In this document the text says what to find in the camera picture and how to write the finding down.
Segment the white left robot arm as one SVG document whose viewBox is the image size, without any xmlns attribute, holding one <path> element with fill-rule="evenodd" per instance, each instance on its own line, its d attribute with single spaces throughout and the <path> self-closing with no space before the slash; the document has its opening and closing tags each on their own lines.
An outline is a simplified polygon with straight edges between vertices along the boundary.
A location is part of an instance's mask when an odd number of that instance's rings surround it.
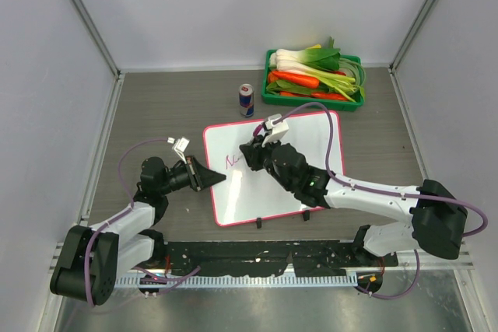
<svg viewBox="0 0 498 332">
<path fill-rule="evenodd" d="M 163 235 L 152 227 L 167 210 L 168 194 L 184 188 L 199 192 L 225 179 L 225 174 L 208 169 L 194 156 L 171 168 L 160 157 L 149 157 L 125 209 L 95 225 L 70 228 L 51 276 L 51 293 L 103 305 L 127 271 L 141 263 L 150 269 L 164 263 Z"/>
</svg>

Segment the purple capped marker pen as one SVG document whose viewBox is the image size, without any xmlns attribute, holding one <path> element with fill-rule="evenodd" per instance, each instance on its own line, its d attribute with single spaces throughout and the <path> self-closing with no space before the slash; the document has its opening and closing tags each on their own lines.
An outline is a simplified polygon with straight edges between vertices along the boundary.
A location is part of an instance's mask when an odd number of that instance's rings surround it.
<svg viewBox="0 0 498 332">
<path fill-rule="evenodd" d="M 263 129 L 263 124 L 259 124 L 253 131 L 253 137 L 256 138 L 262 129 Z"/>
</svg>

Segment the pink framed whiteboard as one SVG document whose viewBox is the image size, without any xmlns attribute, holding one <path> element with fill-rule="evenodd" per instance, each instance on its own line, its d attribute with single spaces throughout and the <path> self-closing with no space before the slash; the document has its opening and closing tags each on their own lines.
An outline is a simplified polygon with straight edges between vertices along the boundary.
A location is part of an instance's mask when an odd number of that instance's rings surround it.
<svg viewBox="0 0 498 332">
<path fill-rule="evenodd" d="M 226 179 L 211 187 L 214 219 L 226 227 L 281 218 L 308 209 L 285 191 L 266 171 L 247 166 L 239 145 L 251 140 L 261 120 L 208 126 L 203 131 L 207 167 Z M 294 114 L 287 119 L 289 131 L 283 143 L 290 143 L 305 155 L 307 162 L 325 168 L 329 123 L 323 111 Z"/>
</svg>

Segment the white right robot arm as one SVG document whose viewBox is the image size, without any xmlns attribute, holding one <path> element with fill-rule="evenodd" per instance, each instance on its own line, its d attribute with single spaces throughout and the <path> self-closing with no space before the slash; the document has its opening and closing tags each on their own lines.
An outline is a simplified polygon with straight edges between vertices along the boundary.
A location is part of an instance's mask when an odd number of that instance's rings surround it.
<svg viewBox="0 0 498 332">
<path fill-rule="evenodd" d="M 239 149 L 251 170 L 265 170 L 307 207 L 352 209 L 390 218 L 387 225 L 359 228 L 351 247 L 359 265 L 403 250 L 424 250 L 446 260 L 459 256 L 468 212 L 435 180 L 424 180 L 419 187 L 396 187 L 347 179 L 308 164 L 290 144 L 265 144 L 260 135 Z"/>
</svg>

